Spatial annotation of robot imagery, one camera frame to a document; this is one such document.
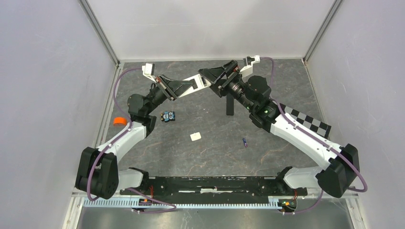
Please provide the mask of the red white remote control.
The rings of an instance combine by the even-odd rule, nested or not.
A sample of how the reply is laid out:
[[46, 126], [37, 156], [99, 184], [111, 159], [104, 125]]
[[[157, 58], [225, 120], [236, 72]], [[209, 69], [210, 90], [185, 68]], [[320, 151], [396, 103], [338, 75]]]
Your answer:
[[205, 79], [200, 74], [196, 74], [194, 76], [186, 78], [183, 81], [184, 82], [187, 81], [189, 83], [192, 83], [192, 85], [187, 90], [185, 90], [185, 92], [181, 93], [178, 96], [179, 98], [182, 98], [182, 97], [185, 97], [185, 96], [190, 95], [192, 93], [201, 91], [201, 90], [203, 90], [205, 88], [209, 88], [212, 85], [207, 79]]

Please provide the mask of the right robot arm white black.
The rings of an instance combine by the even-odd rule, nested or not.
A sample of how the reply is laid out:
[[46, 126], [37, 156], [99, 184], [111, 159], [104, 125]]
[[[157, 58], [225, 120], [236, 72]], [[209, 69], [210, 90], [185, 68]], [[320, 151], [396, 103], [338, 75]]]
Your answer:
[[320, 188], [340, 198], [347, 190], [353, 190], [352, 182], [360, 177], [357, 148], [333, 143], [285, 113], [281, 104], [270, 97], [267, 79], [253, 75], [244, 81], [246, 70], [232, 60], [220, 67], [199, 69], [198, 73], [211, 83], [211, 90], [219, 97], [231, 95], [243, 105], [255, 126], [288, 141], [317, 164], [285, 168], [278, 175], [277, 191], [287, 195], [298, 188]]

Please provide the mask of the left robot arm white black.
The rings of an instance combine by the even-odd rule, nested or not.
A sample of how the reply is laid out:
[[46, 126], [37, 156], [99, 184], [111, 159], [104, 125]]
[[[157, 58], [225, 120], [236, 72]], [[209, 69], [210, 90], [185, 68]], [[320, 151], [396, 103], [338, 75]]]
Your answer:
[[138, 194], [149, 191], [147, 172], [128, 168], [118, 169], [118, 163], [137, 143], [154, 130], [157, 117], [151, 115], [166, 100], [174, 101], [205, 88], [199, 74], [184, 80], [173, 80], [164, 75], [150, 76], [153, 81], [147, 95], [133, 94], [127, 100], [128, 112], [124, 128], [105, 143], [82, 151], [75, 187], [86, 192], [91, 201], [109, 199], [116, 191], [133, 188]]

